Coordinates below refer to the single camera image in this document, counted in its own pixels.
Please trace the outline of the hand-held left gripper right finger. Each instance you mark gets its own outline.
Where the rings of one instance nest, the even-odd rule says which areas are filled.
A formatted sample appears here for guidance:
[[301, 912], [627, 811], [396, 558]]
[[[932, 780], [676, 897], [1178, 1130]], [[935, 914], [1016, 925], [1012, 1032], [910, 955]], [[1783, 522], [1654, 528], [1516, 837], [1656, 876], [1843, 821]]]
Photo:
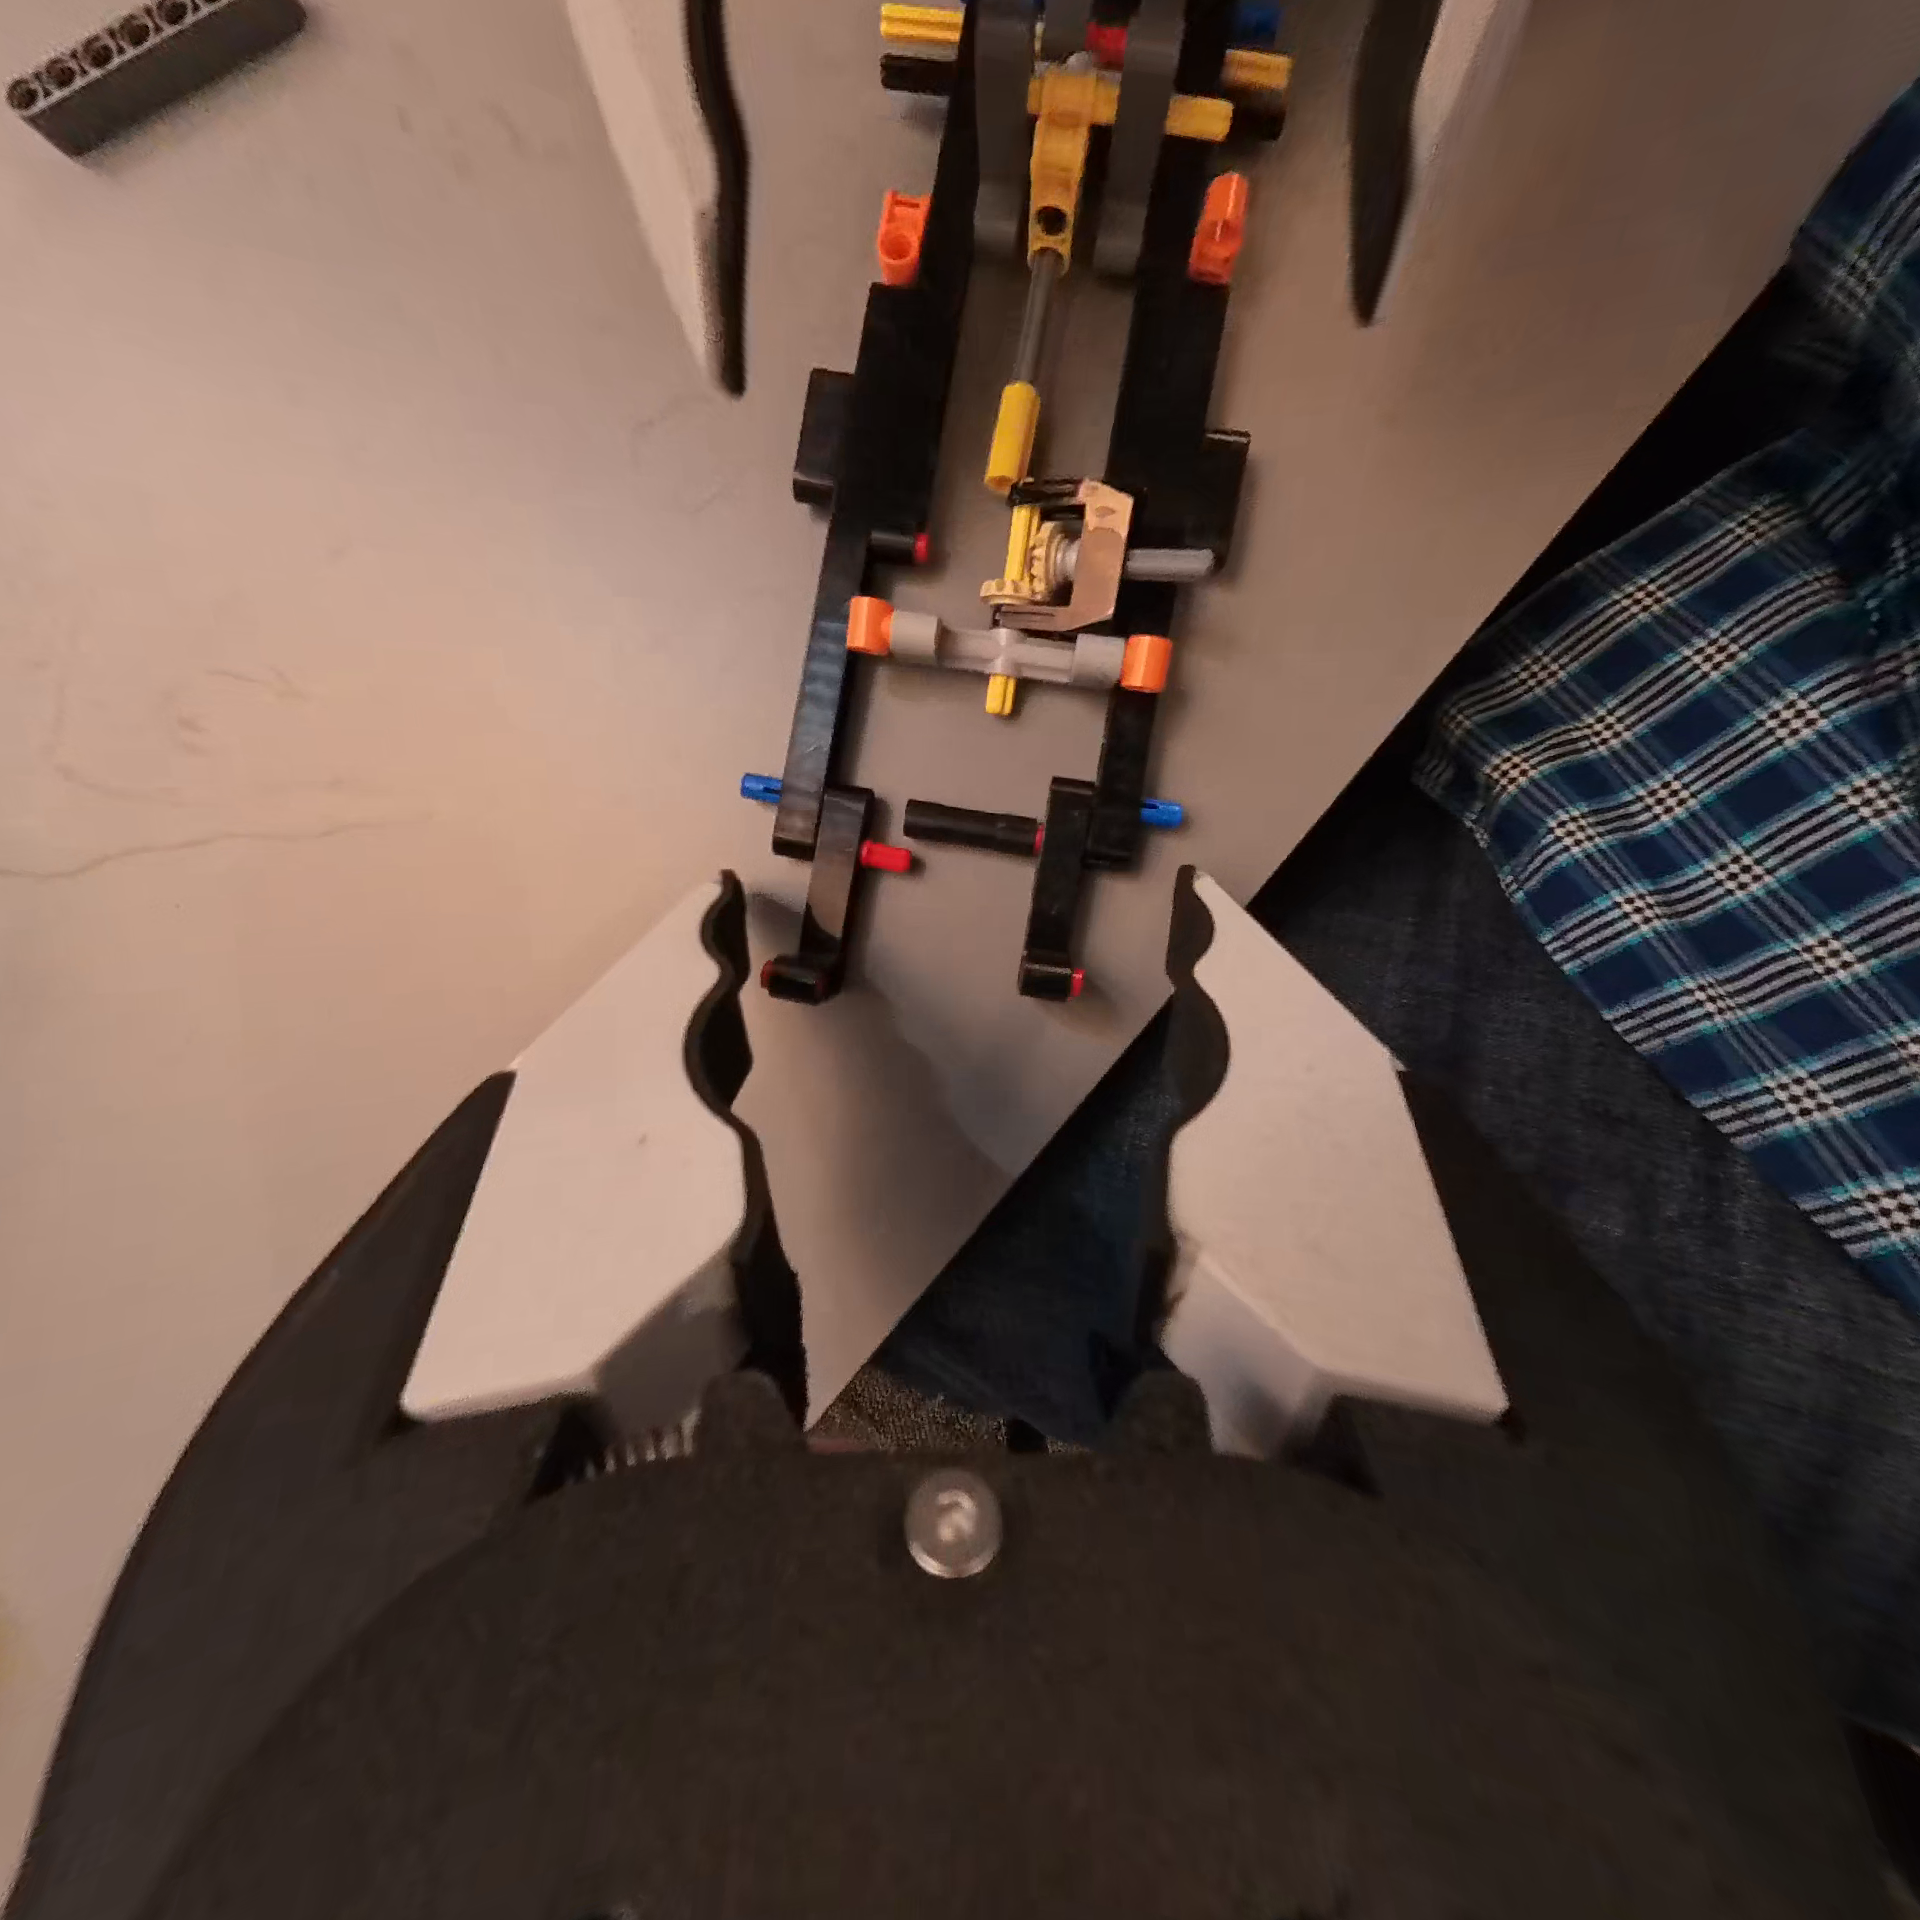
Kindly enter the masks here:
[[1338, 1402], [1509, 1408], [1403, 1074], [1211, 876], [1167, 917], [1167, 1276], [1155, 1339], [1219, 1452], [1300, 1448]]

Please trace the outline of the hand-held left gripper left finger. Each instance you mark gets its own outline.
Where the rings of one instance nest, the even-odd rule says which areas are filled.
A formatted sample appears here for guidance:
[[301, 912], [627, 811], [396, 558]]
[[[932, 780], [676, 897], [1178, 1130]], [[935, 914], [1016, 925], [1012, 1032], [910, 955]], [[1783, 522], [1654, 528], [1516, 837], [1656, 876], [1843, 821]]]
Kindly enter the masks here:
[[703, 880], [510, 1067], [510, 1091], [400, 1392], [420, 1422], [586, 1396], [684, 1427], [710, 1379], [808, 1381], [800, 1280], [762, 1145], [746, 893]]

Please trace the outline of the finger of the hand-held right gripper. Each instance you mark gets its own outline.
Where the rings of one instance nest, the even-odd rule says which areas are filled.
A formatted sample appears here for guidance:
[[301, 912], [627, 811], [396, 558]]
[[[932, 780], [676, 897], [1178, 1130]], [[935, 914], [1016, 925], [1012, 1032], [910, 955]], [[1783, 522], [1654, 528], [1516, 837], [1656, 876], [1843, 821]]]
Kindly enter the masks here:
[[722, 3], [567, 3], [639, 233], [688, 350], [748, 388], [750, 144]]
[[1348, 102], [1348, 288], [1380, 316], [1407, 232], [1503, 68], [1502, 3], [1372, 3]]

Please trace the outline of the multicoloured lego chassis assembly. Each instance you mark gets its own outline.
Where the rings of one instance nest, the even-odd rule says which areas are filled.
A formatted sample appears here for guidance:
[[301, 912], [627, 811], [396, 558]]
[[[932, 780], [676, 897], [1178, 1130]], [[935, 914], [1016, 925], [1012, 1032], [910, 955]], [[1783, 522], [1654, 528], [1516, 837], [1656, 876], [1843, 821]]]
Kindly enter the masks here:
[[[883, 5], [879, 83], [947, 105], [966, 92], [975, 161], [970, 266], [1023, 272], [1014, 369], [982, 483], [1008, 510], [1006, 556], [956, 627], [850, 593], [847, 659], [974, 675], [1011, 718], [1023, 686], [1107, 697], [1095, 774], [1055, 774], [1042, 817], [902, 805], [923, 846], [1035, 865], [1016, 992], [1084, 989], [1075, 933], [1088, 880], [1134, 868], [1181, 811], [1144, 796], [1180, 594], [1231, 554], [1247, 437], [1208, 424], [1251, 206], [1219, 150], [1277, 138], [1292, 61], [1279, 5]], [[1091, 475], [1044, 475], [1039, 358], [1078, 228], [1084, 260], [1130, 297], [1108, 450]]]

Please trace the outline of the grey lego beam with holes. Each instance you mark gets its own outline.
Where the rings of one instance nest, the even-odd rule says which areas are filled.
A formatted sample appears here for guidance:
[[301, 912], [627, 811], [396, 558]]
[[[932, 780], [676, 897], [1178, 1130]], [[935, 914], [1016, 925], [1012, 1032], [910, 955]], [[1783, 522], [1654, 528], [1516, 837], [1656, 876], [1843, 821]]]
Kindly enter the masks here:
[[82, 161], [277, 53], [306, 28], [301, 3], [123, 5], [4, 83], [4, 105], [56, 154]]

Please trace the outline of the blue denim jeans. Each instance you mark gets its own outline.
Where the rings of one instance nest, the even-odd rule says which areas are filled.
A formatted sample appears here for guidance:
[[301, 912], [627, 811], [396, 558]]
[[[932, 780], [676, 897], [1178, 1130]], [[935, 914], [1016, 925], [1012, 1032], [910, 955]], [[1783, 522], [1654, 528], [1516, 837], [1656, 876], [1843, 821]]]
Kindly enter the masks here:
[[[1616, 1037], [1411, 777], [1484, 624], [1253, 904], [1431, 1078], [1622, 1296], [1710, 1416], [1848, 1722], [1918, 1736], [1915, 1314]], [[877, 1350], [902, 1388], [1084, 1443], [1136, 1313], [1171, 1118], [1163, 1020], [1122, 1051]]]

